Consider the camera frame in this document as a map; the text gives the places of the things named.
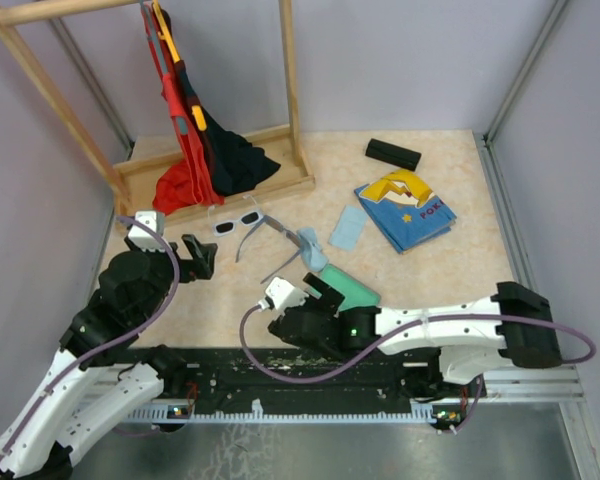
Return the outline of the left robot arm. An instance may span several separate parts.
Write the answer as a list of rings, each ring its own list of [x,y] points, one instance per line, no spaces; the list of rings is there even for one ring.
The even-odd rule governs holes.
[[[0,479],[67,479],[84,454],[134,409],[186,389],[185,360],[159,345],[125,368],[99,400],[77,408],[163,313],[178,285],[212,278],[217,245],[193,235],[182,240],[188,259],[179,257],[175,244],[145,251],[128,240],[126,251],[100,273],[98,288],[61,337],[43,381],[0,436]]]

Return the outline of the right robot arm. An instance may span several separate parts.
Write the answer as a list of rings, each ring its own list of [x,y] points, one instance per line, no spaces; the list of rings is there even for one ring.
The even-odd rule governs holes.
[[[343,308],[344,296],[312,274],[311,292],[273,278],[265,301],[278,317],[269,332],[283,342],[348,360],[371,348],[387,356],[411,350],[438,350],[438,363],[426,372],[428,387],[441,396],[498,368],[558,367],[563,358],[549,301],[512,281],[497,291],[459,305],[396,309],[379,306]]]

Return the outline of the grey glasses case green lining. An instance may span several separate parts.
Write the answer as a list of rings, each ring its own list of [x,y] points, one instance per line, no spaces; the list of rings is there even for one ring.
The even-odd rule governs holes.
[[[377,306],[380,303],[381,296],[377,292],[335,265],[326,265],[318,277],[343,295],[339,311]]]

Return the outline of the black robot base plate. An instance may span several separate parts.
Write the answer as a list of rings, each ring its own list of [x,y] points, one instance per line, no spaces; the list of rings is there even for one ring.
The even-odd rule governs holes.
[[[255,348],[266,375],[240,348],[179,348],[187,371],[165,400],[191,404],[196,415],[246,414],[258,402],[268,415],[402,414],[412,404],[484,396],[478,380],[445,383],[432,349],[385,356],[370,354],[333,378],[317,378],[339,362],[295,348]]]

